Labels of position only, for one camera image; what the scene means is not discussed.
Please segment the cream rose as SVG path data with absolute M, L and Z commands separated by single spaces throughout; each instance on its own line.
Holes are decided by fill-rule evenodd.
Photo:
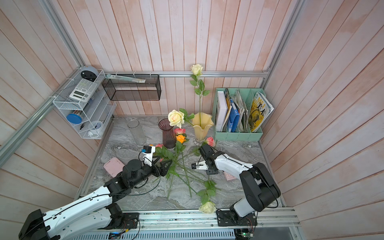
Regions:
M 180 108 L 179 110 L 172 110 L 168 114 L 168 121 L 170 122 L 171 127 L 178 127 L 179 129 L 187 123 L 193 126 L 193 119 L 195 117 L 194 113 L 188 114 L 187 110 Z
M 210 177 L 204 181 L 205 188 L 196 193 L 200 197 L 201 205 L 199 211 L 205 214 L 213 214 L 216 212 L 216 204 L 213 202 L 213 197 L 216 196 L 216 183 Z
M 192 74 L 190 77 L 190 84 L 194 87 L 194 92 L 199 98 L 199 126 L 202 128 L 202 98 L 207 96 L 210 93 L 210 90 L 206 90 L 205 83 L 201 79 L 203 74 L 203 66 L 200 64 L 195 64 L 191 66 Z

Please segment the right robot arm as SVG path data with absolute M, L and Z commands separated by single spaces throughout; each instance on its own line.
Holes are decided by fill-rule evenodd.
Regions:
M 236 160 L 210 145 L 201 146 L 199 152 L 203 161 L 192 164 L 192 169 L 205 170 L 208 175 L 223 171 L 241 181 L 245 197 L 230 207 L 232 217 L 241 219 L 261 212 L 281 196 L 281 190 L 263 163 L 252 165 Z

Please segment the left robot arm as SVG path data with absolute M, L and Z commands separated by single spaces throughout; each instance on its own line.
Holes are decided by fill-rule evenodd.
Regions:
M 96 229 L 116 229 L 124 225 L 125 215 L 117 201 L 150 176 L 164 177 L 171 160 L 144 164 L 129 161 L 114 178 L 92 193 L 70 204 L 43 213 L 30 213 L 18 235 L 20 240 L 71 240 Z

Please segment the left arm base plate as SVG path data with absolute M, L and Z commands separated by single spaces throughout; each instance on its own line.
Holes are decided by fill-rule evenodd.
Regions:
M 103 230 L 136 229 L 139 223 L 139 213 L 120 213 L 111 215 L 111 222 Z

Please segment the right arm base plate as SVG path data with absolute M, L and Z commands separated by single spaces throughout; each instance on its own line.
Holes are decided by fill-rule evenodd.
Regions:
M 232 210 L 216 210 L 217 221 L 219 227 L 234 227 L 234 226 L 249 226 L 255 227 L 258 225 L 257 217 L 254 213 L 250 213 L 245 217 L 239 217 Z

